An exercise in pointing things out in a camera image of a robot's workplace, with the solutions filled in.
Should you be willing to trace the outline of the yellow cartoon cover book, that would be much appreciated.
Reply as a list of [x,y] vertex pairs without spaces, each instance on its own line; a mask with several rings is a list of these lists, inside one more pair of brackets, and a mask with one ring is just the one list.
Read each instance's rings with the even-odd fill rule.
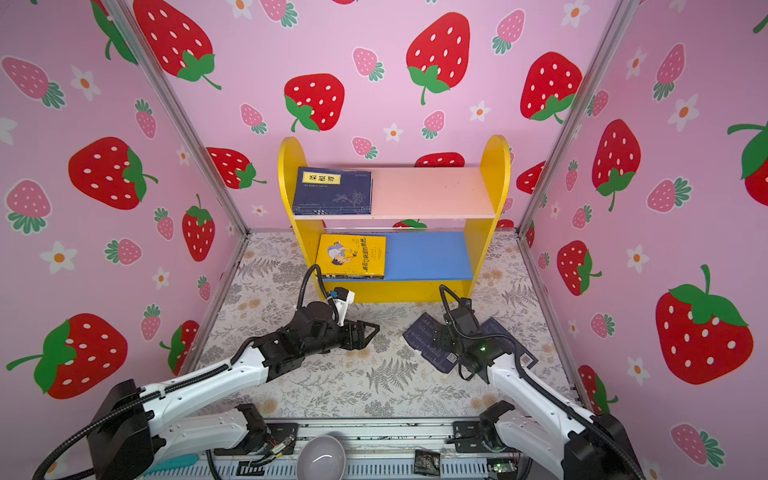
[[315,263],[330,278],[382,279],[386,246],[385,236],[323,234]]

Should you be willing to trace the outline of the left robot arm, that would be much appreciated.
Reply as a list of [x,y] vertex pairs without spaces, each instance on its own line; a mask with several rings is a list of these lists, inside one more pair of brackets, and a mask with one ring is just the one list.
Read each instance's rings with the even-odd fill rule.
[[345,319],[352,292],[337,287],[321,301],[302,298],[291,321],[277,330],[246,338],[236,352],[213,365],[164,382],[137,387],[128,380],[114,387],[96,417],[49,453],[33,476],[86,440],[91,468],[85,479],[136,479],[168,454],[170,435],[188,415],[240,390],[259,386],[299,368],[306,357],[339,348],[363,350],[378,334],[377,324]]

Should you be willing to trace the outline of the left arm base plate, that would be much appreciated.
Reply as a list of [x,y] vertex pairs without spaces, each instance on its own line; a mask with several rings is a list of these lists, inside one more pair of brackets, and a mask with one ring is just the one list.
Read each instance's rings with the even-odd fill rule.
[[268,422],[266,432],[252,441],[247,447],[247,455],[252,457],[266,456],[273,447],[283,444],[283,455],[294,452],[298,438],[299,424],[295,422]]

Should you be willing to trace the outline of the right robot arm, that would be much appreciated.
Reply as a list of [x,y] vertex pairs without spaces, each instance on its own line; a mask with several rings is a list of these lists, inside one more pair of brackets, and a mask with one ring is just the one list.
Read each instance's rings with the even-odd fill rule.
[[486,423],[492,449],[515,449],[557,479],[643,479],[620,421],[560,395],[522,365],[522,346],[508,333],[479,332],[472,300],[441,285],[446,325],[436,344],[458,360],[465,381],[480,379],[513,400]]

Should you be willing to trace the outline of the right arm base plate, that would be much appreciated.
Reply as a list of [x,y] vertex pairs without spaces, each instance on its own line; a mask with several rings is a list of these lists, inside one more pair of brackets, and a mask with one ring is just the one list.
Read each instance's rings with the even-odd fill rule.
[[498,450],[491,427],[480,420],[455,421],[452,435],[445,443],[453,445],[459,453],[494,453]]

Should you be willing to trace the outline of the navy blue book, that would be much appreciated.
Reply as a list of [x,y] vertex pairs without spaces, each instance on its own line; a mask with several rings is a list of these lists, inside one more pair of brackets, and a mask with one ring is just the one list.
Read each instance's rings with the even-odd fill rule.
[[292,209],[295,216],[347,216],[347,215],[370,215],[370,207],[354,207],[354,208],[342,208],[342,207],[330,207],[322,208],[320,206],[313,207],[295,207]]

